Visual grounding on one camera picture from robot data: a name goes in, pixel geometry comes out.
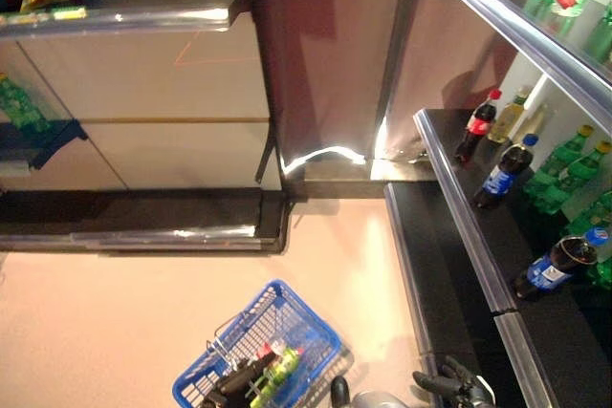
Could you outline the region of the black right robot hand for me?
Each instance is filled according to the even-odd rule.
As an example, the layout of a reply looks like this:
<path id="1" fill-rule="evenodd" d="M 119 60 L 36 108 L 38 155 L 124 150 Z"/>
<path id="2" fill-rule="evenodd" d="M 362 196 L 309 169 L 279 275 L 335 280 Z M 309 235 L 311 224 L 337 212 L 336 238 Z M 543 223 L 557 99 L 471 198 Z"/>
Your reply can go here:
<path id="1" fill-rule="evenodd" d="M 495 407 L 496 396 L 481 375 L 473 373 L 453 356 L 446 355 L 440 376 L 412 373 L 417 386 L 449 402 L 452 407 Z"/>

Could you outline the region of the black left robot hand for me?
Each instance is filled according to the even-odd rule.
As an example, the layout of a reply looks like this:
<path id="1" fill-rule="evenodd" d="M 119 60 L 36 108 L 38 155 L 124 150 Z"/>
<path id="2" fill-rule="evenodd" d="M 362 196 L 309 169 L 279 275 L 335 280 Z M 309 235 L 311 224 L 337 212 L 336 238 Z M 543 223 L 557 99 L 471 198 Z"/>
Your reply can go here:
<path id="1" fill-rule="evenodd" d="M 263 357 L 248 361 L 242 359 L 237 368 L 214 383 L 213 388 L 205 396 L 200 406 L 213 407 L 249 407 L 253 396 L 248 392 L 258 378 L 277 359 L 274 352 Z"/>

